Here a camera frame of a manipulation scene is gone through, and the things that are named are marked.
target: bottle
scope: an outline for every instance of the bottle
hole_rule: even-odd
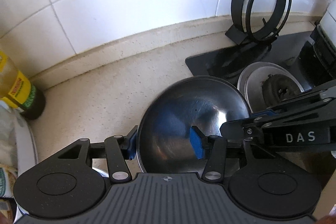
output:
[[[0,98],[29,120],[38,118],[45,107],[42,91],[31,84],[2,51],[0,51]]]

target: silver screw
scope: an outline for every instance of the silver screw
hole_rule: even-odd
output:
[[[271,122],[267,122],[263,125],[263,127],[269,127],[272,123]]]
[[[209,180],[217,180],[221,178],[221,174],[215,171],[210,171],[205,174],[205,177]]]
[[[128,178],[128,174],[126,172],[123,172],[123,171],[118,171],[118,172],[114,172],[112,174],[112,178],[114,178],[116,180],[124,180],[124,179]]]

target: black metal ring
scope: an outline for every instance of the black metal ring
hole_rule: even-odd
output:
[[[241,44],[246,38],[250,41],[256,43],[272,43],[278,36],[280,30],[283,28],[290,12],[292,0],[288,0],[287,11],[282,20],[282,23],[279,25],[281,18],[283,17],[287,0],[276,0],[276,5],[270,19],[266,22],[263,19],[264,26],[256,31],[252,32],[251,30],[251,11],[254,0],[248,0],[246,8],[246,17],[245,17],[245,26],[246,32],[243,28],[242,15],[243,15],[243,5],[245,0],[232,0],[231,2],[231,17],[233,25],[226,32],[232,41],[237,44]]]

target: countertop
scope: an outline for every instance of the countertop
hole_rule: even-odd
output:
[[[293,22],[280,34],[313,29],[310,22]],[[163,90],[192,76],[184,63],[187,57],[233,45],[223,32],[189,39],[116,61],[46,90],[45,110],[30,122],[39,160],[79,138],[103,142],[111,135],[126,135]],[[127,164],[132,175],[141,171],[136,159]],[[105,160],[94,160],[93,166],[107,170]]]

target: black glass cooktop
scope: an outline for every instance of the black glass cooktop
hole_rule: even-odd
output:
[[[331,78],[314,54],[311,31],[279,36],[271,45],[249,43],[207,52],[185,60],[193,75],[222,78],[237,86],[248,65],[262,61],[288,70],[305,90]]]

